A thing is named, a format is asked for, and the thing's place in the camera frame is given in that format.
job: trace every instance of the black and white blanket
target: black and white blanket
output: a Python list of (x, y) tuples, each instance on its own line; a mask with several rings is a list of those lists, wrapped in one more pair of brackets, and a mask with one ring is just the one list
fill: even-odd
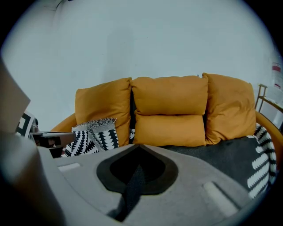
[(88, 121), (72, 128), (74, 142), (67, 145), (61, 157), (93, 154), (119, 147), (114, 118)]
[(215, 145), (163, 148), (206, 161), (240, 183), (251, 198), (265, 191), (275, 181), (274, 145), (267, 130), (258, 123), (253, 136), (221, 141)]

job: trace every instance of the wooden shelf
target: wooden shelf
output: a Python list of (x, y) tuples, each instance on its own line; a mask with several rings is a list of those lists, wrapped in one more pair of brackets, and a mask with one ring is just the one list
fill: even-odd
[(275, 107), (277, 110), (279, 110), (280, 112), (283, 113), (283, 107), (279, 106), (279, 105), (276, 104), (276, 103), (271, 102), (270, 100), (267, 100), (264, 96), (259, 96), (258, 98), (261, 99), (261, 100), (263, 100), (263, 101), (265, 101), (265, 102), (267, 102), (268, 104), (272, 105), (272, 106)]

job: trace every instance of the black opening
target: black opening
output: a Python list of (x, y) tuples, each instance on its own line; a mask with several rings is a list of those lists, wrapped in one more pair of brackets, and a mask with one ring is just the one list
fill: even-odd
[(140, 165), (145, 177), (145, 184), (160, 177), (165, 171), (165, 164), (154, 155), (138, 146), (110, 165), (110, 172), (128, 184), (137, 166)]
[(141, 195), (163, 193), (178, 176), (175, 162), (144, 145), (131, 146), (103, 160), (96, 173), (106, 189), (123, 194), (137, 168), (143, 175), (137, 179), (144, 183)]

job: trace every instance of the sofa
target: sofa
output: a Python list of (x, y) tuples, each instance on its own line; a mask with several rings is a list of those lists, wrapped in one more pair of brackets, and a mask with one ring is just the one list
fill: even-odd
[[(194, 137), (194, 142), (195, 140), (199, 139), (200, 142), (198, 143), (190, 143), (191, 141), (188, 141), (188, 145), (186, 145), (186, 143), (182, 142), (182, 137), (180, 138), (179, 141), (177, 141), (177, 144), (174, 143), (175, 142), (175, 138), (174, 139), (167, 139), (168, 142), (167, 143), (163, 143), (161, 141), (161, 143), (155, 143), (155, 140), (159, 140), (160, 138), (162, 139), (162, 136), (168, 136), (168, 134), (160, 134), (159, 137), (155, 137), (154, 135), (151, 136), (147, 136), (147, 132), (143, 133), (142, 136), (139, 136), (136, 139), (136, 142), (134, 143), (144, 143), (144, 144), (150, 144), (150, 145), (154, 145), (154, 146), (165, 146), (165, 145), (177, 145), (177, 146), (200, 146), (200, 145), (213, 145), (215, 143), (219, 143), (220, 140), (226, 140), (226, 139), (233, 139), (233, 134), (232, 136), (230, 134), (228, 134), (228, 136), (226, 136), (226, 138), (224, 137), (220, 137), (213, 141), (208, 140), (207, 139), (207, 133), (208, 133), (208, 125), (206, 123), (207, 119), (207, 115), (209, 114), (209, 109), (208, 108), (213, 108), (209, 105), (210, 102), (215, 102), (217, 99), (219, 98), (215, 98), (216, 100), (213, 100), (214, 96), (219, 95), (219, 93), (217, 94), (217, 92), (213, 91), (213, 89), (215, 88), (215, 83), (220, 87), (227, 87), (227, 90), (229, 91), (231, 88), (231, 84), (232, 84), (232, 89), (234, 89), (234, 93), (239, 93), (241, 92), (241, 96), (239, 98), (246, 98), (247, 96), (249, 96), (250, 98), (250, 102), (249, 105), (254, 105), (254, 102), (252, 100), (254, 100), (253, 97), (253, 91), (252, 91), (252, 87), (250, 84), (241, 81), (239, 79), (235, 79), (235, 78), (230, 78), (228, 76), (223, 76), (223, 75), (213, 75), (213, 74), (207, 74), (207, 73), (203, 73), (203, 78), (198, 78), (197, 76), (185, 76), (185, 77), (165, 77), (165, 78), (158, 78), (158, 79), (151, 79), (151, 78), (147, 78), (147, 77), (140, 77), (137, 78), (135, 80), (132, 80), (131, 78), (125, 78), (125, 79), (119, 79), (117, 81), (113, 81), (110, 83), (105, 83), (105, 84), (101, 84), (95, 87), (95, 90), (90, 90), (91, 88), (88, 89), (79, 89), (76, 93), (76, 113), (70, 115), (68, 118), (66, 118), (65, 120), (63, 120), (61, 123), (59, 123), (57, 126), (55, 126), (52, 131), (53, 132), (71, 132), (72, 131), (72, 127), (76, 127), (77, 126), (77, 117), (76, 114), (78, 114), (77, 112), (79, 112), (79, 114), (81, 115), (82, 113), (80, 111), (83, 111), (84, 105), (89, 105), (89, 103), (92, 101), (91, 97), (94, 96), (100, 96), (100, 94), (103, 95), (103, 93), (105, 93), (107, 90), (113, 90), (113, 93), (109, 93), (108, 94), (111, 96), (114, 96), (116, 93), (121, 92), (122, 95), (125, 96), (125, 102), (122, 102), (121, 105), (123, 106), (123, 111), (128, 112), (127, 113), (127, 117), (126, 119), (123, 119), (125, 114), (121, 114), (120, 112), (114, 116), (117, 117), (117, 119), (121, 119), (118, 121), (118, 126), (116, 126), (117, 129), (117, 133), (118, 135), (121, 137), (120, 134), (122, 134), (122, 132), (120, 132), (120, 130), (125, 130), (125, 128), (129, 129), (130, 127), (132, 127), (133, 129), (135, 129), (136, 126), (140, 126), (140, 125), (146, 125), (148, 127), (142, 128), (143, 130), (147, 130), (147, 131), (152, 131), (155, 129), (155, 127), (150, 127), (152, 124), (155, 124), (156, 121), (158, 122), (157, 124), (162, 124), (163, 120), (165, 120), (164, 124), (172, 124), (173, 128), (170, 128), (170, 130), (174, 130), (179, 127), (182, 127), (180, 125), (188, 122), (189, 120), (191, 121), (190, 123), (192, 123), (192, 126), (194, 127), (194, 130), (197, 129), (197, 125), (195, 124), (196, 120), (200, 120), (204, 124), (204, 129), (205, 129), (205, 136), (206, 139), (204, 140), (203, 138), (200, 137)], [(168, 91), (169, 89), (171, 89), (171, 85), (177, 85), (177, 90), (178, 92), (176, 92), (176, 90), (174, 90), (175, 88), (173, 88), (173, 92)], [(198, 95), (198, 99), (196, 98), (196, 100), (192, 100), (192, 96), (196, 96), (195, 94), (201, 90), (201, 94)], [(85, 93), (86, 92), (91, 92), (90, 94), (88, 94), (88, 103), (86, 104), (85, 101)], [(182, 106), (182, 101), (177, 101), (180, 99), (180, 96), (183, 95), (184, 93), (186, 95), (186, 93), (189, 93), (188, 98), (186, 99), (182, 99), (183, 102), (190, 102), (189, 104), (187, 104), (187, 109), (186, 107)], [(114, 98), (114, 100), (108, 100), (108, 99), (113, 99), (112, 97), (108, 98), (107, 95), (106, 97), (103, 98), (99, 98), (99, 101), (102, 100), (101, 102), (97, 102), (97, 98), (96, 98), (96, 105), (93, 107), (93, 109), (91, 109), (91, 112), (93, 114), (93, 112), (97, 111), (97, 113), (95, 113), (95, 115), (97, 117), (94, 117), (94, 119), (97, 118), (103, 118), (103, 117), (111, 117), (113, 114), (111, 114), (110, 110), (103, 109), (103, 110), (96, 110), (99, 109), (101, 105), (105, 105), (105, 106), (112, 106), (112, 105), (116, 105), (117, 100)], [(160, 104), (162, 103), (162, 100), (166, 99), (166, 103), (165, 104)], [(190, 108), (191, 105), (196, 105), (197, 103), (197, 107), (194, 108)], [(217, 110), (213, 109), (212, 112), (210, 113), (212, 116), (212, 118), (215, 118), (215, 114), (217, 117), (218, 115), (221, 115), (223, 113), (217, 113)], [(267, 129), (267, 132), (270, 134), (271, 138), (272, 138), (272, 142), (274, 144), (275, 147), (275, 152), (276, 152), (276, 166), (277, 169), (279, 170), (281, 167), (281, 162), (282, 162), (282, 152), (283, 152), (283, 135), (280, 133), (280, 131), (277, 129), (277, 127), (271, 122), (269, 121), (265, 116), (263, 116), (261, 113), (256, 112), (253, 109), (250, 108), (249, 106), (249, 112), (248, 112), (248, 116), (250, 117), (251, 122), (249, 122), (251, 125), (255, 124), (255, 122), (253, 122), (253, 118), (254, 120), (262, 125), (263, 127), (265, 127)], [(90, 120), (93, 119), (92, 117), (86, 117), (83, 120)], [(239, 124), (247, 124), (247, 122), (245, 121), (245, 119), (241, 119), (244, 121), (239, 121)], [(121, 137), (122, 142), (120, 142), (119, 146), (125, 146), (128, 144), (128, 137), (127, 137), (127, 132), (123, 132), (126, 135), (124, 135), (123, 137)], [(235, 138), (237, 137), (241, 137), (241, 136), (246, 136), (246, 135), (252, 135), (251, 132), (245, 130), (244, 133), (241, 135), (241, 132), (236, 134)], [(194, 134), (184, 134), (184, 136), (194, 136)]]

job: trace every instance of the fringe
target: fringe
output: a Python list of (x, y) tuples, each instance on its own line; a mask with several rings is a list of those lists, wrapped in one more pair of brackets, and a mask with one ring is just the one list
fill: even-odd
[(90, 120), (90, 121), (77, 125), (77, 127), (82, 126), (82, 125), (86, 125), (86, 126), (91, 125), (93, 128), (97, 128), (100, 126), (106, 126), (108, 124), (115, 123), (116, 120), (117, 120), (116, 118), (103, 118), (103, 119), (98, 119), (98, 120)]
[(88, 130), (88, 126), (86, 124), (82, 125), (77, 125), (76, 127), (72, 127), (72, 132), (78, 132), (78, 131), (83, 131), (83, 130)]

